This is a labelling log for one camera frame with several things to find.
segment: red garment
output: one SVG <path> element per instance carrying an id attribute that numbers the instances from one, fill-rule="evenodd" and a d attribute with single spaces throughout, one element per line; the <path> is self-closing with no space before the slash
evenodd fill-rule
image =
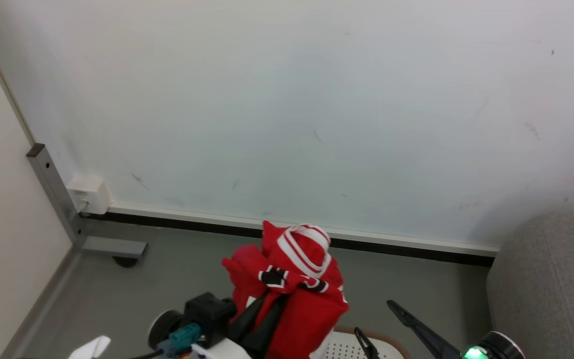
<path id="1" fill-rule="evenodd" d="M 277 228 L 265 221 L 262 250 L 247 245 L 232 259 L 223 259 L 235 287 L 238 313 L 269 289 L 257 325 L 276 298 L 289 295 L 267 359 L 308 359 L 348 311 L 329 243 L 327 234 L 315 225 Z"/>

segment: metal bracket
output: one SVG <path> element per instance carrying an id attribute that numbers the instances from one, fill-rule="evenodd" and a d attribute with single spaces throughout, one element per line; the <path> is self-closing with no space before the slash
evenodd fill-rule
<path id="1" fill-rule="evenodd" d="M 145 242 L 88 236 L 86 234 L 79 213 L 44 144 L 34 144 L 25 156 L 30 161 L 35 175 L 39 178 L 39 182 L 48 195 L 50 203 L 52 203 L 52 207 L 61 220 L 61 224 L 70 237 L 75 250 L 116 257 L 143 258 L 147 247 Z"/>

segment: gray floor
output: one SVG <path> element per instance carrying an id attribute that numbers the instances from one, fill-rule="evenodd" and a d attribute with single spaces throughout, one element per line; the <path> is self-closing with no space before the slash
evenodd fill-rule
<path id="1" fill-rule="evenodd" d="M 112 339 L 102 359 L 127 359 L 150 352 L 146 332 L 167 309 L 211 291 L 230 296 L 221 259 L 258 239 L 158 229 L 120 223 L 86 222 L 90 234 L 145 240 L 150 248 L 135 268 L 109 257 L 84 255 L 68 286 L 25 352 L 28 358 L 63 359 L 87 341 Z M 431 355 L 411 330 L 397 321 L 385 301 L 396 300 L 458 348 L 490 330 L 485 282 L 488 268 L 333 248 L 345 280 L 350 309 L 341 325 L 386 334 L 413 359 Z"/>

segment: glowing green led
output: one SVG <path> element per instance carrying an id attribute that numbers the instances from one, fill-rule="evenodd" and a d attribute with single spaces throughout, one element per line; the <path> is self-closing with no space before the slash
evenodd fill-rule
<path id="1" fill-rule="evenodd" d="M 470 348 L 468 352 L 466 352 L 464 359 L 488 359 L 488 355 L 480 350 L 480 347 L 474 346 L 473 348 Z"/>

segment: electrical socket box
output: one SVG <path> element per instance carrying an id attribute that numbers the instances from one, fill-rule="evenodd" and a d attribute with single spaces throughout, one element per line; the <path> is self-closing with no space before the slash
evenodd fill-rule
<path id="1" fill-rule="evenodd" d="M 103 214 L 110 208 L 110 193 L 102 178 L 75 177 L 66 188 L 78 212 Z"/>

